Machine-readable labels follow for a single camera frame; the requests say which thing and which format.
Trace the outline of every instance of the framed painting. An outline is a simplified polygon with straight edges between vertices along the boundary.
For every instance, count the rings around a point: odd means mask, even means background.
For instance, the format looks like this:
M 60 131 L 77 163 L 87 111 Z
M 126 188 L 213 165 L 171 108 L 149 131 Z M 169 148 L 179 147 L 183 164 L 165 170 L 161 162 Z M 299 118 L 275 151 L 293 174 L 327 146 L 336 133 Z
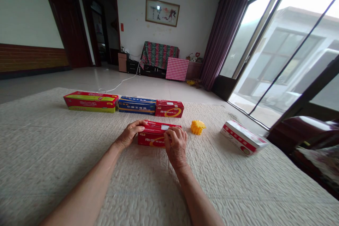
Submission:
M 180 5 L 158 0 L 146 0 L 146 21 L 177 26 Z

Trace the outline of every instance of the forearm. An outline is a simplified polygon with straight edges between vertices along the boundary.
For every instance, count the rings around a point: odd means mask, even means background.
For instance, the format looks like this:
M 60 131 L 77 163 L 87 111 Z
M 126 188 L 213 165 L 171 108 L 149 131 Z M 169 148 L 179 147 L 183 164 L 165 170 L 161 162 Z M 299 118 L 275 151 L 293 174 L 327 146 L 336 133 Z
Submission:
M 94 225 L 122 149 L 113 143 L 41 225 Z
M 189 165 L 176 170 L 194 226 L 224 225 L 208 197 L 195 179 Z

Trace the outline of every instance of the brick wall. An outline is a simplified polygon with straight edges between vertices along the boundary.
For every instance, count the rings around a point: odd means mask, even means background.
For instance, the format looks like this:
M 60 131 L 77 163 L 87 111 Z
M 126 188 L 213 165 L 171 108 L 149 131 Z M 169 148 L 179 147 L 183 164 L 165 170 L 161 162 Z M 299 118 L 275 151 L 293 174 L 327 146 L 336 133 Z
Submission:
M 64 49 L 0 43 L 0 73 L 68 65 Z

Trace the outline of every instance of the white cable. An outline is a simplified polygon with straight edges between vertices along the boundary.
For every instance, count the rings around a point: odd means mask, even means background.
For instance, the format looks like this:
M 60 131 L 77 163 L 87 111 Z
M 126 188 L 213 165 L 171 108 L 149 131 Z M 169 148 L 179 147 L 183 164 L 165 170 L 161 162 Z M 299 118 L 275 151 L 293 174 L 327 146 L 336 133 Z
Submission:
M 128 78 L 128 79 L 134 78 L 134 77 L 138 74 L 138 69 L 139 69 L 140 62 L 138 63 L 137 72 L 135 73 L 135 75 L 134 75 L 133 77 Z M 118 86 L 120 86 L 120 85 L 122 84 L 122 82 L 124 82 L 124 81 L 126 81 L 126 80 L 128 80 L 128 79 L 122 80 L 122 81 L 120 82 L 119 85 L 117 85 L 115 88 L 113 88 L 113 89 L 111 89 L 111 90 L 106 90 L 106 89 L 104 89 L 104 88 L 100 88 L 100 89 L 99 89 L 99 92 L 100 92 L 100 93 L 107 93 L 107 92 L 113 91 L 113 90 L 116 89 Z

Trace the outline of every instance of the curtain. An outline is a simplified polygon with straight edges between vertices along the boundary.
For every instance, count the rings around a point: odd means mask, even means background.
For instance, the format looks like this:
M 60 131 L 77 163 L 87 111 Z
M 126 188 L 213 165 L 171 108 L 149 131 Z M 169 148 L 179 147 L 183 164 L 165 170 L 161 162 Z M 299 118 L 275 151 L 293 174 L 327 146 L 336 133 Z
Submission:
M 200 78 L 206 90 L 213 83 L 226 59 L 248 0 L 220 0 L 207 43 Z

